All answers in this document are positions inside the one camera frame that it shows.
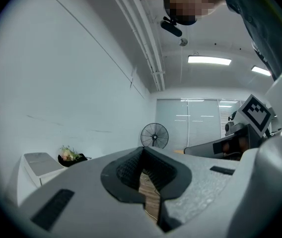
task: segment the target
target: flower bouquet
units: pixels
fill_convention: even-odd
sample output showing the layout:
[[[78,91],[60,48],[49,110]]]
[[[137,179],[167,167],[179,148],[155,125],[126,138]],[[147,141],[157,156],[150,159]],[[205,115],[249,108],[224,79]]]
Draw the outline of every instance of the flower bouquet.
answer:
[[[62,146],[61,153],[58,155],[58,162],[64,167],[70,167],[76,163],[86,161],[91,159],[90,157],[85,157],[82,153],[76,153],[74,149],[70,149],[70,146]]]

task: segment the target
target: fan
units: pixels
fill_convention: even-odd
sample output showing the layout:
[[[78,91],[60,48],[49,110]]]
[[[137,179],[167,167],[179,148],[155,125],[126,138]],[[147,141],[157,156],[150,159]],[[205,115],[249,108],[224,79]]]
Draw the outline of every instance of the fan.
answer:
[[[141,142],[143,146],[156,146],[164,148],[169,141],[169,133],[166,128],[159,123],[150,123],[141,132]]]

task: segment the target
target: white ceiling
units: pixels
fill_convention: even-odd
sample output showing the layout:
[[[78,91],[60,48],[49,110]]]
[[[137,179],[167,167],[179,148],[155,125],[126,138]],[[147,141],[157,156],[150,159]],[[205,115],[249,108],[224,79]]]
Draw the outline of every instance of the white ceiling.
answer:
[[[180,38],[160,28],[166,16],[163,0],[141,0],[162,55],[166,87],[239,87],[266,93],[273,80],[251,71],[256,65],[265,68],[251,46],[251,38],[240,15],[222,5],[211,15],[192,26],[180,26],[182,38],[188,40],[183,48]],[[232,59],[230,66],[188,64],[188,55],[198,52]],[[181,59],[183,60],[182,80]]]

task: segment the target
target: fluorescent light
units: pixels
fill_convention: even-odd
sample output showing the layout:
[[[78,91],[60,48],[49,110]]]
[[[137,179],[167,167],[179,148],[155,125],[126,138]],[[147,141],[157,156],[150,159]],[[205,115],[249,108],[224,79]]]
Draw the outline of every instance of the fluorescent light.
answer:
[[[266,76],[271,76],[271,73],[269,71],[267,71],[266,69],[261,69],[259,67],[254,66],[251,70],[254,71],[254,72],[261,73],[261,74],[266,75]]]
[[[203,56],[189,56],[188,62],[189,63],[214,63],[214,64],[230,65],[231,59],[203,57]]]
[[[220,103],[236,104],[238,101],[220,101]]]
[[[204,100],[181,100],[181,102],[203,102]]]

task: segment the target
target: wooden floor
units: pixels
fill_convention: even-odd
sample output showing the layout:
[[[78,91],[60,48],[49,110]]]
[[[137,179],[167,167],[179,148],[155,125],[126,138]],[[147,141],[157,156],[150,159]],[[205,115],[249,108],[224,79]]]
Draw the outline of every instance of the wooden floor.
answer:
[[[144,173],[142,173],[140,177],[139,192],[146,197],[146,211],[157,219],[159,214],[160,196],[153,183],[151,182],[149,176],[145,175]]]

